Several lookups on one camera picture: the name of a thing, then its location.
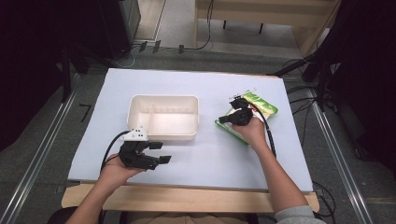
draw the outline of person's left hand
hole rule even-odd
[[[130,177],[143,171],[145,170],[125,167],[120,157],[117,154],[113,154],[107,159],[107,163],[99,176],[97,184],[113,192],[124,185]]]

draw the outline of white plastic container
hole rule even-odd
[[[198,98],[136,95],[128,113],[130,130],[143,128],[148,140],[191,140],[198,130]]]

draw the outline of gray sleeve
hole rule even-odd
[[[325,222],[316,219],[309,205],[297,206],[282,210],[275,214],[278,224],[323,224]]]

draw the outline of white paper sheet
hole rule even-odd
[[[109,69],[91,121],[78,146],[69,172],[70,180],[95,181],[112,139],[128,130],[131,99],[137,94],[195,95],[199,99],[199,128],[194,140],[164,142],[160,150],[145,150],[150,156],[172,156],[131,178],[129,183],[226,189],[267,189],[254,151],[221,129],[215,120],[230,108],[229,98],[252,90],[278,108],[268,119],[277,159],[302,191],[312,191],[312,182],[285,86],[281,78],[221,73]],[[118,140],[110,154],[117,153]]]

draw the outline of forearm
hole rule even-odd
[[[265,142],[259,142],[253,148],[262,164],[274,211],[279,212],[286,208],[307,205],[305,196],[283,170],[268,145]]]
[[[102,207],[112,192],[112,190],[106,189],[101,185],[93,186],[91,191],[79,205],[78,209],[66,223],[97,223]]]

